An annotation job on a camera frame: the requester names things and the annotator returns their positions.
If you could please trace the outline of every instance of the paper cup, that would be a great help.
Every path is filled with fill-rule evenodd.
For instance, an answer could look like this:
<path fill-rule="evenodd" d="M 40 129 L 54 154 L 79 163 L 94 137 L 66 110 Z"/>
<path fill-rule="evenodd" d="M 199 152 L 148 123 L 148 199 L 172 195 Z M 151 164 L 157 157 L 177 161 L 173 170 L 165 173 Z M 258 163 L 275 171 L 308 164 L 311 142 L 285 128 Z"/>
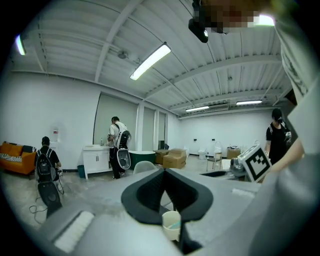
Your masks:
<path fill-rule="evenodd" d="M 177 211 L 167 211 L 162 215 L 162 226 L 163 226 L 163 231 L 165 235 L 171 240 L 177 240 L 179 241 L 179 236 L 180 236 L 180 226 L 181 224 L 176 227 L 178 222 L 181 221 L 181 216 L 179 212 Z"/>

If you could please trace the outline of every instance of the person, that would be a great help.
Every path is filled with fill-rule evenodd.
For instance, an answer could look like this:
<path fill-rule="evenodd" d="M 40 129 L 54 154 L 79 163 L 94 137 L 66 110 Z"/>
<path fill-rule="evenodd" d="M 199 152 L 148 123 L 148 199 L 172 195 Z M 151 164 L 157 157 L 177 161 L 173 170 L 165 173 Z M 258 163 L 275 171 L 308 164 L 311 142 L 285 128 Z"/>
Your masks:
<path fill-rule="evenodd" d="M 278 162 L 287 151 L 286 133 L 290 132 L 283 121 L 279 108 L 272 111 L 272 123 L 266 129 L 266 144 L 264 151 L 269 156 L 271 164 Z"/>
<path fill-rule="evenodd" d="M 109 154 L 109 161 L 112 166 L 113 171 L 113 180 L 117 180 L 120 177 L 125 175 L 125 170 L 120 166 L 118 159 L 117 159 L 117 152 L 118 152 L 118 139 L 120 131 L 127 131 L 127 126 L 120 122 L 117 116 L 112 117 L 111 119 L 111 126 L 109 128 L 108 134 L 108 142 L 110 147 L 110 154 Z"/>
<path fill-rule="evenodd" d="M 57 156 L 57 153 L 53 149 L 49 148 L 50 139 L 47 136 L 43 137 L 41 141 L 41 145 L 42 145 L 42 148 L 40 149 L 40 152 L 42 154 L 47 155 L 47 157 L 51 162 L 52 167 L 54 167 L 55 170 L 57 171 L 57 168 L 61 167 L 61 162 Z M 38 154 L 36 154 L 34 158 L 34 166 L 36 166 L 38 157 L 39 157 Z"/>
<path fill-rule="evenodd" d="M 259 14 L 275 19 L 274 27 L 280 39 L 282 64 L 287 73 L 296 101 L 302 100 L 318 77 L 320 63 L 305 33 L 291 17 L 299 8 L 296 0 L 202 0 L 206 20 L 224 28 L 238 28 L 252 22 Z M 271 167 L 271 172 L 285 169 L 304 155 L 297 138 L 286 154 Z"/>

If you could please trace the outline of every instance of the black device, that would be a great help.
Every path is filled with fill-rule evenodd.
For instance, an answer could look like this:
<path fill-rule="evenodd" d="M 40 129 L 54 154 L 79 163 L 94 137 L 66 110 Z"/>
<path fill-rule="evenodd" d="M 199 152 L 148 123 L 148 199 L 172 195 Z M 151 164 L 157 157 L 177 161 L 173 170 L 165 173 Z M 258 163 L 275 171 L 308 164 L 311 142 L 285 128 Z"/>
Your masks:
<path fill-rule="evenodd" d="M 188 28 L 202 43 L 206 44 L 209 40 L 206 28 L 211 28 L 211 31 L 218 34 L 228 34 L 222 22 L 212 22 L 212 13 L 211 17 L 206 20 L 206 12 L 200 0 L 193 0 L 192 7 L 193 15 L 189 20 Z"/>
<path fill-rule="evenodd" d="M 49 160 L 51 153 L 51 148 L 48 149 L 46 154 L 38 150 L 38 159 L 35 165 L 37 188 L 42 201 L 47 206 L 47 218 L 62 207 L 58 189 L 54 184 L 54 181 L 59 179 L 59 175 Z"/>

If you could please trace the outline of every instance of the backpack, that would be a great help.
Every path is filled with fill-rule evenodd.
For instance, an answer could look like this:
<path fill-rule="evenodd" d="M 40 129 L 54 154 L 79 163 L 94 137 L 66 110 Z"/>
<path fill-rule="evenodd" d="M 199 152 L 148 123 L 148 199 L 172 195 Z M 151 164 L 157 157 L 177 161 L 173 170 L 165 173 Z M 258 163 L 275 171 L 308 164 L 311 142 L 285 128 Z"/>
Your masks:
<path fill-rule="evenodd" d="M 52 182 L 58 179 L 56 169 L 52 166 L 50 156 L 53 150 L 51 148 L 44 154 L 40 149 L 36 152 L 38 158 L 36 160 L 35 169 L 38 175 L 38 182 Z"/>
<path fill-rule="evenodd" d="M 114 123 L 114 125 L 118 128 L 119 130 L 119 135 L 118 135 L 118 139 L 115 143 L 115 147 L 117 147 L 118 149 L 128 149 L 128 144 L 131 140 L 131 134 L 130 131 L 128 130 L 120 130 L 119 125 L 117 125 L 116 123 Z"/>

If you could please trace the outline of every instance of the white wall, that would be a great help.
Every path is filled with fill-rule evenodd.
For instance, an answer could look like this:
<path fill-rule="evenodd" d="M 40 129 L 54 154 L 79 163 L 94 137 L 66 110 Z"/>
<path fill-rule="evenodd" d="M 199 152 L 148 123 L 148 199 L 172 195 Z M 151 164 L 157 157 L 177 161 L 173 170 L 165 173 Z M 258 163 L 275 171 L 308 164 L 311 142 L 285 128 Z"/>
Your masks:
<path fill-rule="evenodd" d="M 271 121 L 271 111 L 183 119 L 179 124 L 181 146 L 188 147 L 191 154 L 198 154 L 198 150 L 202 148 L 213 156 L 215 141 L 220 141 L 224 157 L 227 156 L 230 144 L 248 148 L 255 140 L 259 140 L 264 148 L 266 131 Z"/>
<path fill-rule="evenodd" d="M 155 111 L 145 107 L 143 111 L 143 127 L 142 127 L 142 150 L 153 151 L 154 149 L 154 127 L 155 127 Z"/>
<path fill-rule="evenodd" d="M 159 128 L 158 128 L 158 140 L 165 140 L 165 123 L 166 123 L 166 114 L 159 113 Z"/>
<path fill-rule="evenodd" d="M 101 92 L 132 103 L 141 102 L 115 89 L 61 76 L 14 72 L 8 78 L 1 77 L 0 144 L 9 141 L 40 148 L 42 137 L 50 137 L 52 127 L 57 126 L 57 153 L 62 167 L 76 169 L 83 164 L 83 147 L 93 143 Z M 174 114 L 162 108 L 148 102 L 144 105 L 168 113 L 170 122 L 177 121 Z M 169 123 L 169 145 L 176 141 L 173 123 Z"/>
<path fill-rule="evenodd" d="M 94 125 L 94 144 L 106 143 L 112 117 L 118 117 L 131 133 L 129 149 L 135 150 L 138 105 L 132 102 L 101 94 Z"/>
<path fill-rule="evenodd" d="M 174 114 L 167 114 L 165 117 L 165 143 L 169 149 L 183 149 L 181 141 L 184 139 L 181 134 L 181 121 Z"/>

